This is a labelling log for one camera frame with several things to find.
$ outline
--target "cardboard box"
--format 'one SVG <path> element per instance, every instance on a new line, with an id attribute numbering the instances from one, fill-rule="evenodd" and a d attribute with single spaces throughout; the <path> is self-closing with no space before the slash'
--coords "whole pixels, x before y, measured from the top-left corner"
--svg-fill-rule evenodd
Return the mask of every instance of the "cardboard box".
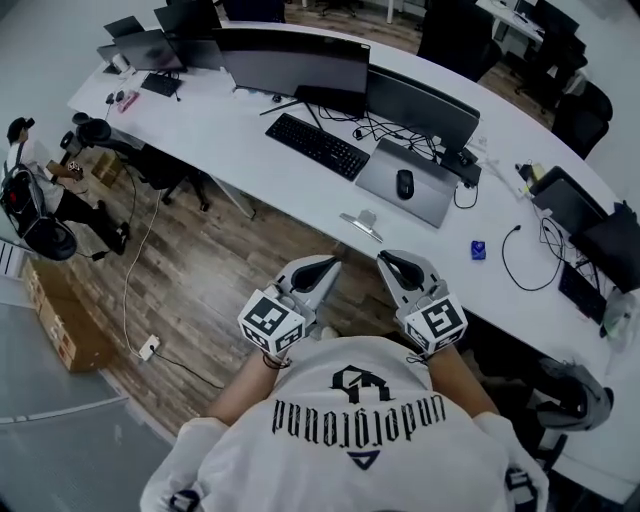
<path id="1" fill-rule="evenodd" d="M 107 188 L 113 186 L 113 183 L 118 179 L 121 172 L 122 162 L 120 162 L 118 156 L 111 151 L 102 153 L 91 169 L 91 174 L 98 178 L 100 183 Z"/>
<path id="2" fill-rule="evenodd" d="M 86 372 L 109 364 L 114 349 L 82 304 L 45 298 L 40 321 L 70 372 Z"/>
<path id="3" fill-rule="evenodd" d="M 22 279 L 36 311 L 40 312 L 46 297 L 78 302 L 76 294 L 55 263 L 28 258 Z"/>

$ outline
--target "backpack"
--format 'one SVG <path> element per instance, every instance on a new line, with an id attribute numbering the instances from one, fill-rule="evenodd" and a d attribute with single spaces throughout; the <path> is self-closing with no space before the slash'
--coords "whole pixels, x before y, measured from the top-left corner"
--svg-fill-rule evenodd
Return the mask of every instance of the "backpack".
<path id="1" fill-rule="evenodd" d="M 18 148 L 16 165 L 4 163 L 5 177 L 0 206 L 17 235 L 34 252 L 54 261 L 73 256 L 78 242 L 73 232 L 47 211 L 44 194 L 31 170 L 20 162 L 24 143 Z"/>

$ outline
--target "black pants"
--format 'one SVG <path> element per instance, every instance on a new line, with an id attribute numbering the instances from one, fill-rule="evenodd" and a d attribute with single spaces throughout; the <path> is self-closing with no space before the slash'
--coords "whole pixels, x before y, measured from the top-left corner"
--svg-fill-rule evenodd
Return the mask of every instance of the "black pants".
<path id="1" fill-rule="evenodd" d="M 111 227 L 106 213 L 94 210 L 68 190 L 64 191 L 55 216 L 63 222 L 71 220 L 79 224 L 86 224 L 102 239 L 109 249 L 117 251 L 122 247 L 122 236 Z"/>

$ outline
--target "white t-shirt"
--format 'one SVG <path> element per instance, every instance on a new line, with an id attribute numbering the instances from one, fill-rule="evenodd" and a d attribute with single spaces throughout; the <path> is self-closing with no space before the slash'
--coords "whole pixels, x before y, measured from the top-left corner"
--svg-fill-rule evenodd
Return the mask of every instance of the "white t-shirt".
<path id="1" fill-rule="evenodd" d="M 304 340 L 289 355 L 271 396 L 231 428 L 214 418 L 183 426 L 147 484 L 143 512 L 169 510 L 184 489 L 207 512 L 514 509 L 505 487 L 513 447 L 432 391 L 407 349 L 358 337 Z M 506 419 L 482 416 L 498 430 L 508 424 L 513 444 Z M 544 510 L 546 478 L 515 443 L 544 488 Z"/>
<path id="2" fill-rule="evenodd" d="M 27 142 L 24 143 L 20 162 L 17 161 L 19 148 L 19 143 L 12 144 L 9 148 L 9 154 L 7 155 L 7 169 L 11 171 L 11 169 L 13 169 L 18 163 L 22 163 L 27 166 L 33 173 L 36 181 L 38 182 L 38 185 L 40 185 L 40 188 L 42 189 L 42 194 L 44 195 L 44 202 L 47 206 L 47 210 L 49 211 L 49 213 L 55 213 L 58 209 L 58 206 L 60 205 L 60 201 L 62 200 L 64 187 L 62 187 L 62 185 L 52 183 L 45 172 L 42 170 L 42 168 L 38 164 L 35 151 L 35 143 L 32 141 L 32 139 L 28 139 Z M 2 180 L 0 180 L 0 183 L 2 183 L 5 178 L 4 165 L 1 167 L 0 172 L 2 173 Z"/>

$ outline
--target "standing person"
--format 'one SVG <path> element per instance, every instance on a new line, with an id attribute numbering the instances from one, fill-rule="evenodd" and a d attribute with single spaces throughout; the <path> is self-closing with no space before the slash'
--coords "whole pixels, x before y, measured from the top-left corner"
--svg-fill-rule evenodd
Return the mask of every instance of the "standing person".
<path id="1" fill-rule="evenodd" d="M 182 427 L 142 512 L 546 510 L 546 476 L 454 346 L 426 364 L 365 336 L 290 355 L 279 375 L 256 351 Z"/>
<path id="2" fill-rule="evenodd" d="M 79 224 L 86 224 L 96 235 L 116 254 L 123 254 L 128 234 L 128 226 L 121 225 L 116 230 L 111 227 L 111 221 L 105 208 L 93 209 L 74 193 L 66 190 L 62 185 L 52 182 L 37 161 L 35 142 L 29 138 L 29 129 L 33 126 L 32 119 L 19 117 L 9 125 L 7 139 L 9 140 L 9 154 L 2 167 L 0 183 L 4 185 L 7 173 L 15 173 L 17 166 L 26 166 L 34 175 L 44 195 L 47 211 L 58 220 L 71 220 Z M 70 171 L 60 164 L 51 162 L 47 169 L 58 178 L 82 179 L 82 174 Z"/>

